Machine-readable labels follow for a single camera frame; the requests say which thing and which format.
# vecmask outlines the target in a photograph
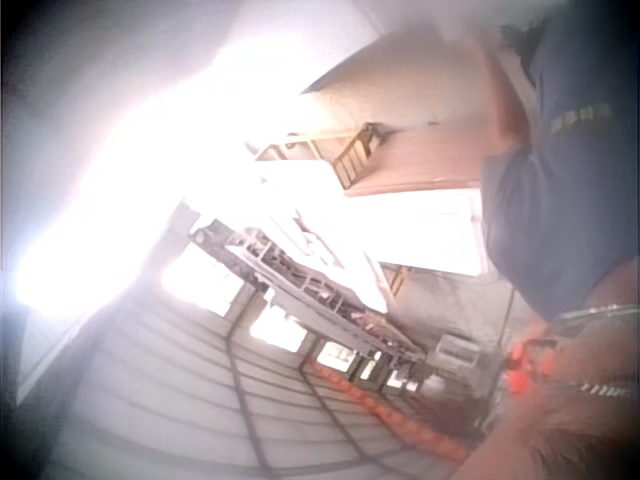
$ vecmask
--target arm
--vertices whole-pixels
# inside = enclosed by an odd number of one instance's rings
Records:
[[[476,56],[489,86],[489,131],[492,149],[504,152],[514,145],[531,142],[529,121],[524,106],[494,52],[481,43]]]

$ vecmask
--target blue shirt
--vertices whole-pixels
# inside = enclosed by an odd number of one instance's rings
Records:
[[[540,133],[487,160],[492,262],[545,319],[638,255],[637,36],[606,2],[551,20],[533,58]]]

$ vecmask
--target hair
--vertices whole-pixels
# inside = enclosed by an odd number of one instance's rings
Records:
[[[553,429],[540,435],[533,455],[545,480],[640,478],[640,443]]]

